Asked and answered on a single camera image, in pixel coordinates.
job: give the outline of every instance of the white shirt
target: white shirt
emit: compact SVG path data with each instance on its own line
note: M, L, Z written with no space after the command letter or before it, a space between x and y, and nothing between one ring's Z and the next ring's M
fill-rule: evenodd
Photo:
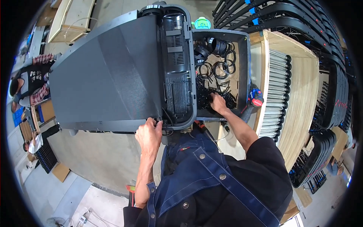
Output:
M29 144L29 152L34 154L35 152L37 152L39 150L39 148L43 146L43 137L42 134L37 135L37 137L35 137L35 145L33 145L33 140L30 142Z

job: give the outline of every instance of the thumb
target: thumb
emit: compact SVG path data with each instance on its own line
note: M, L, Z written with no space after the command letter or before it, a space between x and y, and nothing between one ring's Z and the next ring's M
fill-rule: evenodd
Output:
M161 133L161 129L163 127L163 121L159 121L157 124L156 124L156 127L155 127L155 131L157 133Z

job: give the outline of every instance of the power drill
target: power drill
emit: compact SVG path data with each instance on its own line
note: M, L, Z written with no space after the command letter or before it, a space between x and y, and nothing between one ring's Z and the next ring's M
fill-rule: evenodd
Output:
M250 85L250 92L245 108L238 115L244 122L248 122L254 108L260 108L264 103L262 92L256 84Z

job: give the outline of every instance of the black pants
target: black pants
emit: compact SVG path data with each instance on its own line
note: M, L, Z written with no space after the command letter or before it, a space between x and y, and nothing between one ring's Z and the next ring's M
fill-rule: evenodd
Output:
M43 138L43 142L44 140L46 140L49 136L56 134L57 132L59 132L59 126L58 125L54 125L52 127L50 127L48 130L46 130L45 132L42 133L42 138Z

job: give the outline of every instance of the blue apron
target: blue apron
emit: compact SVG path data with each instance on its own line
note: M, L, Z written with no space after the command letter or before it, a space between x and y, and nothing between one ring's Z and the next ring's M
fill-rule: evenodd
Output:
M222 185L234 195L266 227L279 225L277 217L248 191L231 173L223 154L205 134L193 130L192 138L185 134L177 145L165 147L161 163L161 182L147 186L150 198L147 202L149 227L156 218L197 191ZM164 175L167 164L172 175Z

